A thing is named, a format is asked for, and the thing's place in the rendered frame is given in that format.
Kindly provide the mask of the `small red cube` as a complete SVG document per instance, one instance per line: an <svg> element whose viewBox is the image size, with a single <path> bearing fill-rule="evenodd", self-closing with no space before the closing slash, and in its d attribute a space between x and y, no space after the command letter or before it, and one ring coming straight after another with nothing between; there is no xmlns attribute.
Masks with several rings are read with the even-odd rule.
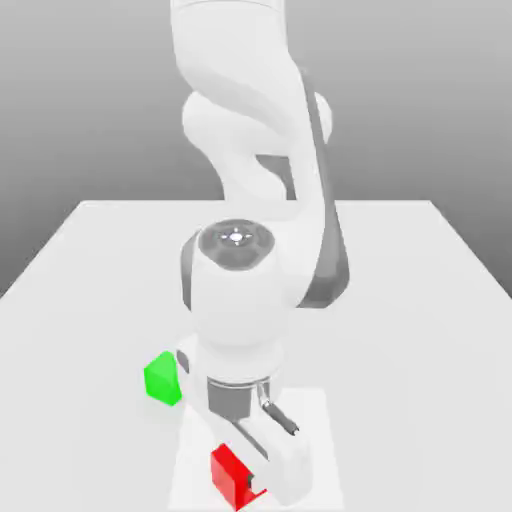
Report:
<svg viewBox="0 0 512 512"><path fill-rule="evenodd" d="M267 493L253 488L254 474L224 443L210 454L211 480L234 512Z"/></svg>

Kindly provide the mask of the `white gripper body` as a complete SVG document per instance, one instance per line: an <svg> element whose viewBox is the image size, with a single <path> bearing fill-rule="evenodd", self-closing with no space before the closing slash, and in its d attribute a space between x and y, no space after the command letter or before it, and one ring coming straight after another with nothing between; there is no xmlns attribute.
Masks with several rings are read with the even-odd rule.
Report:
<svg viewBox="0 0 512 512"><path fill-rule="evenodd" d="M217 413L213 405L234 406L234 398L203 399L187 395L187 403L211 429L214 446L226 444L247 466L259 460L272 460L277 465L271 494L278 504L291 506L309 494L313 470L311 447L307 436L267 393L250 393L240 403L242 409Z"/></svg>

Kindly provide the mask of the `small green cube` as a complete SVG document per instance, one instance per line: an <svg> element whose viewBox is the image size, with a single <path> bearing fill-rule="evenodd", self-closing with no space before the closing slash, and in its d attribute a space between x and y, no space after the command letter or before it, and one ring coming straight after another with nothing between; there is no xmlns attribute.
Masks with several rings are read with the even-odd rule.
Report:
<svg viewBox="0 0 512 512"><path fill-rule="evenodd" d="M174 355L164 351L144 368L144 384L148 396L168 406L182 399Z"/></svg>

